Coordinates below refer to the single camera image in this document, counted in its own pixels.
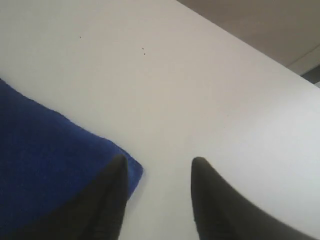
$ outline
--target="blue fabric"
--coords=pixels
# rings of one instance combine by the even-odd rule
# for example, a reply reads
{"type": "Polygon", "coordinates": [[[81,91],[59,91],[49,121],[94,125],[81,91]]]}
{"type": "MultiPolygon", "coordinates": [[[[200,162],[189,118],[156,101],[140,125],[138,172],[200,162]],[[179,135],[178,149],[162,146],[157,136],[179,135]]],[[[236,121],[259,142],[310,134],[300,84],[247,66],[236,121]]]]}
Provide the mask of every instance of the blue fabric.
{"type": "Polygon", "coordinates": [[[117,154],[128,159],[130,196],[137,161],[0,79],[0,236],[66,203],[117,154]]]}

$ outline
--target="white table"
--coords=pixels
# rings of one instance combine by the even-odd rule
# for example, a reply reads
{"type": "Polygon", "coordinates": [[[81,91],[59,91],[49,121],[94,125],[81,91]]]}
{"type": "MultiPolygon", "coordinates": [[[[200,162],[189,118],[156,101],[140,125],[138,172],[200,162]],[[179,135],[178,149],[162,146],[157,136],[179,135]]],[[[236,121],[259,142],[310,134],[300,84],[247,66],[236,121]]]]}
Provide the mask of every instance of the white table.
{"type": "Polygon", "coordinates": [[[198,239],[195,156],[320,238],[317,87],[174,0],[1,0],[0,33],[1,78],[144,166],[120,239],[198,239]]]}

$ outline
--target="blue cushion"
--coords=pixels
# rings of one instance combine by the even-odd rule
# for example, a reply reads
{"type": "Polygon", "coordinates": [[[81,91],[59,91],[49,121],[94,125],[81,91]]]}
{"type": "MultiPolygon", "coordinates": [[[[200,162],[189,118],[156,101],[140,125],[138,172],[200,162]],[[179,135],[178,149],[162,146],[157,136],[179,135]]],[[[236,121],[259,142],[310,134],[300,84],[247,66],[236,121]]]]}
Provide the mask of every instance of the blue cushion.
{"type": "Polygon", "coordinates": [[[126,151],[0,79],[0,236],[66,203],[118,154],[130,196],[143,168],[126,151]]]}

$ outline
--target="blue cloth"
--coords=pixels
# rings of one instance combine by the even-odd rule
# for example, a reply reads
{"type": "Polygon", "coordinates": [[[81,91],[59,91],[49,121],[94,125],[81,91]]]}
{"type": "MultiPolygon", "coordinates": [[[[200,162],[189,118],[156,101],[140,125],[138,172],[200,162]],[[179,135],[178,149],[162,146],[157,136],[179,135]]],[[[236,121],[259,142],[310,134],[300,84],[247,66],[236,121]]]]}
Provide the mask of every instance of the blue cloth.
{"type": "Polygon", "coordinates": [[[0,79],[0,236],[66,203],[117,154],[128,159],[130,196],[143,168],[126,151],[0,79]]]}

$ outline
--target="white tabletop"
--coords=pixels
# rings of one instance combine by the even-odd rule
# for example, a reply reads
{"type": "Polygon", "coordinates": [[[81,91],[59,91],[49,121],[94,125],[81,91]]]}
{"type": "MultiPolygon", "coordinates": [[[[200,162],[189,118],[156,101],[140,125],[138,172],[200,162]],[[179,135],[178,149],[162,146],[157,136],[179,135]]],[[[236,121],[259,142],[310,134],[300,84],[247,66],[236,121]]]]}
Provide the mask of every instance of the white tabletop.
{"type": "Polygon", "coordinates": [[[196,240],[191,161],[320,238],[320,89],[174,0],[1,0],[0,77],[145,169],[120,239],[196,240]]]}

